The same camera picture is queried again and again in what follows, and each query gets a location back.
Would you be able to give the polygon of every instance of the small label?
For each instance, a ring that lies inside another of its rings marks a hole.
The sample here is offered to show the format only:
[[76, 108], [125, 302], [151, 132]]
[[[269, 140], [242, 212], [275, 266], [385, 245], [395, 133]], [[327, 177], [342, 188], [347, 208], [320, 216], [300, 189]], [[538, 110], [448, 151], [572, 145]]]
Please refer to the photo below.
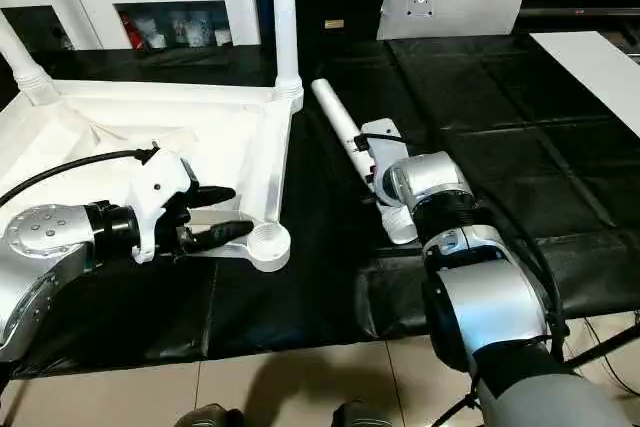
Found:
[[327, 30], [344, 29], [344, 20], [343, 19], [325, 20], [324, 28]]

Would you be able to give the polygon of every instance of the table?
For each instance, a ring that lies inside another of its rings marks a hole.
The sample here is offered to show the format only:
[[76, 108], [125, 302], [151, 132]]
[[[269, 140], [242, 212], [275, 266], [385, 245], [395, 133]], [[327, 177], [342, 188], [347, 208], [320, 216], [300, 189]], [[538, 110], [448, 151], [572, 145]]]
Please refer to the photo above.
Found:
[[[245, 47], [38, 60], [58, 78], [268, 85], [268, 57]], [[640, 308], [640, 140], [531, 37], [334, 46], [318, 65], [357, 123], [391, 117], [405, 137], [446, 148], [502, 197], [540, 242], [569, 317]], [[282, 223], [292, 253], [275, 274], [192, 259], [110, 265], [80, 279], [56, 300], [15, 375], [428, 331], [419, 246], [389, 244], [310, 90], [293, 118]]]

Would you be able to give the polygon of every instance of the black cable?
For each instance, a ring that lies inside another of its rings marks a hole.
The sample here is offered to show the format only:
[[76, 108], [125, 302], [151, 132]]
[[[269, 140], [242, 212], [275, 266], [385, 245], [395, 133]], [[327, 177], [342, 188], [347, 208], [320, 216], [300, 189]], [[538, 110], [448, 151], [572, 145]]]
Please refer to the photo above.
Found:
[[83, 165], [95, 164], [96, 162], [104, 162], [105, 160], [122, 159], [125, 157], [134, 157], [135, 159], [146, 162], [151, 158], [153, 154], [157, 152], [157, 147], [153, 149], [137, 149], [137, 150], [120, 150], [117, 152], [108, 152], [106, 154], [93, 155], [91, 157], [85, 157], [83, 159], [73, 160], [66, 164], [53, 167], [52, 169], [45, 170], [33, 177], [16, 185], [9, 192], [0, 197], [0, 207], [3, 207], [7, 202], [13, 199], [16, 195], [27, 190], [29, 187], [33, 187], [35, 184], [42, 182], [43, 180], [53, 177], [54, 175], [61, 174], [71, 169], [82, 167]]
[[367, 139], [380, 139], [380, 140], [390, 140], [392, 142], [400, 142], [405, 145], [412, 145], [414, 147], [425, 147], [425, 144], [422, 142], [414, 142], [412, 140], [406, 140], [402, 137], [398, 137], [396, 135], [386, 135], [386, 134], [360, 134], [353, 138], [358, 150], [365, 151], [369, 150], [369, 143]]
[[468, 393], [462, 399], [456, 402], [449, 410], [442, 414], [438, 418], [438, 420], [431, 424], [431, 427], [442, 427], [447, 422], [447, 420], [456, 415], [465, 407], [476, 408], [476, 406], [478, 405], [476, 403], [477, 398], [478, 396], [475, 391]]
[[[591, 324], [591, 322], [589, 322], [589, 319], [585, 318], [584, 319], [585, 324], [587, 325], [587, 328], [591, 331], [591, 333], [593, 334], [593, 336], [596, 339], [596, 342], [598, 342], [598, 344], [601, 344], [601, 340], [600, 337], [598, 336], [598, 333], [596, 332], [596, 329], [593, 327], [593, 325]], [[611, 362], [609, 361], [609, 358], [605, 355], [602, 356], [602, 358], [604, 359], [605, 363], [607, 364], [607, 367], [609, 367], [609, 370], [611, 371], [611, 375], [613, 375], [614, 379], [616, 382], [618, 382], [618, 384], [620, 385], [620, 387], [622, 387], [625, 391], [627, 391], [629, 394], [634, 395], [636, 397], [640, 397], [640, 392], [638, 392], [637, 390], [631, 388], [628, 384], [626, 384], [621, 378], [620, 376], [618, 376], [618, 374], [616, 373], [615, 369], [613, 368], [613, 366], [611, 365]]]

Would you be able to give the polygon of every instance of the white cylindrical object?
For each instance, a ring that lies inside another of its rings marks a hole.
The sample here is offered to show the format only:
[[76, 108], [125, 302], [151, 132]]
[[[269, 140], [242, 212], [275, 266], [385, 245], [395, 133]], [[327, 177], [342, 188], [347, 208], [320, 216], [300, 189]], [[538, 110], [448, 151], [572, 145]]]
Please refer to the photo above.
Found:
[[376, 203], [380, 215], [382, 215], [382, 226], [391, 239], [397, 245], [408, 244], [418, 238], [416, 225], [413, 223], [409, 207], [390, 207]]
[[329, 84], [326, 79], [314, 80], [311, 83], [311, 90], [313, 90], [316, 99], [318, 99], [324, 115], [326, 115], [329, 122], [331, 122], [333, 130], [340, 139], [340, 143], [351, 159], [353, 166], [358, 171], [364, 183], [367, 184], [367, 187], [373, 191], [373, 186], [367, 183], [366, 177], [372, 173], [371, 169], [375, 165], [375, 162], [371, 155], [369, 155], [369, 152], [360, 152], [353, 141], [354, 137], [360, 135], [360, 129], [358, 129], [347, 112], [347, 109], [344, 108], [344, 105], [340, 102], [331, 84]]
[[[351, 159], [353, 166], [360, 175], [362, 181], [373, 192], [373, 184], [367, 182], [367, 176], [372, 172], [375, 161], [369, 155], [369, 152], [361, 152], [358, 150], [353, 138], [360, 135], [360, 129], [345, 109], [344, 105], [338, 98], [331, 84], [326, 79], [314, 80], [311, 83], [311, 90], [318, 99], [322, 111], [329, 119], [333, 130], [340, 139], [340, 143], [347, 155]], [[394, 244], [406, 244], [418, 238], [416, 226], [411, 219], [411, 214], [407, 206], [389, 207], [376, 203], [380, 215], [382, 216], [382, 226], [387, 232], [389, 239]]]
[[302, 96], [298, 73], [296, 0], [273, 0], [278, 75], [276, 93], [285, 98]]
[[60, 100], [51, 77], [36, 63], [0, 11], [0, 53], [5, 58], [18, 87], [33, 105], [48, 105]]

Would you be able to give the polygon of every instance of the white plastic frame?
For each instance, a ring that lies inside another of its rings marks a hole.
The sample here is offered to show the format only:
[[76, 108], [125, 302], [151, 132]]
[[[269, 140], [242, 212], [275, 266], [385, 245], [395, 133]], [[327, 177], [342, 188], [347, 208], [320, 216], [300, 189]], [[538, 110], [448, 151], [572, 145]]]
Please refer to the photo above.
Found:
[[[228, 218], [252, 219], [256, 228], [249, 236], [205, 255], [247, 258], [264, 271], [283, 267], [289, 258], [291, 242], [289, 233], [279, 224], [284, 168], [291, 115], [302, 108], [303, 89], [298, 73], [295, 0], [274, 0], [274, 14], [278, 74], [273, 88], [258, 88], [54, 81], [32, 59], [0, 13], [0, 52], [11, 66], [21, 91], [0, 113], [0, 183], [7, 182], [11, 175], [18, 181], [29, 176], [33, 173], [29, 170], [34, 168], [34, 164], [42, 167], [37, 169], [41, 171], [59, 164], [61, 160], [68, 160], [70, 156], [81, 156], [78, 154], [87, 153], [87, 149], [99, 148], [100, 143], [94, 145], [87, 138], [92, 138], [91, 135], [97, 129], [103, 129], [104, 125], [120, 129], [119, 133], [131, 132], [130, 136], [123, 134], [126, 137], [123, 142], [135, 143], [144, 140], [144, 132], [149, 130], [149, 125], [157, 126], [157, 112], [166, 114], [167, 125], [163, 124], [164, 127], [178, 129], [184, 127], [180, 122], [189, 119], [188, 112], [193, 111], [196, 116], [198, 109], [201, 112], [208, 109], [207, 114], [214, 116], [219, 111], [223, 117], [231, 115], [230, 119], [243, 115], [259, 116], [260, 122], [255, 123], [250, 142], [238, 141], [227, 147], [228, 151], [243, 149], [245, 156], [244, 173], [236, 176], [236, 184], [231, 185], [236, 188], [238, 197], [226, 206], [195, 211], [192, 224], [206, 228]], [[150, 106], [157, 108], [158, 105], [164, 105], [164, 110], [149, 110]], [[170, 109], [173, 109], [173, 115], [168, 113]], [[199, 127], [197, 122], [189, 125], [195, 126], [194, 129]], [[151, 131], [147, 135], [153, 135], [153, 129]], [[61, 138], [65, 139], [67, 146], [61, 147], [60, 144], [65, 142], [58, 142], [56, 149], [53, 144]], [[233, 135], [229, 135], [229, 139], [233, 143]], [[224, 171], [221, 160], [224, 156], [224, 149], [212, 151], [210, 159], [207, 158], [210, 165], [200, 162], [204, 165], [200, 168], [201, 174], [209, 176], [218, 170]], [[91, 180], [88, 174], [84, 177], [86, 181]], [[118, 182], [126, 184], [128, 180], [127, 176]], [[74, 200], [66, 203], [100, 200], [80, 198], [91, 194], [76, 195], [82, 189], [72, 192], [62, 184], [55, 187], [55, 182], [64, 181], [64, 178], [51, 179], [51, 182], [41, 185], [40, 193], [34, 187], [34, 192], [25, 192], [16, 198], [16, 202], [21, 198], [21, 202], [31, 202], [31, 205], [42, 203], [39, 195], [47, 197], [45, 202], [58, 202], [60, 197], [71, 193]], [[67, 182], [67, 186], [77, 185], [80, 180], [76, 178]], [[11, 213], [10, 204], [7, 207], [0, 212], [0, 219]]]

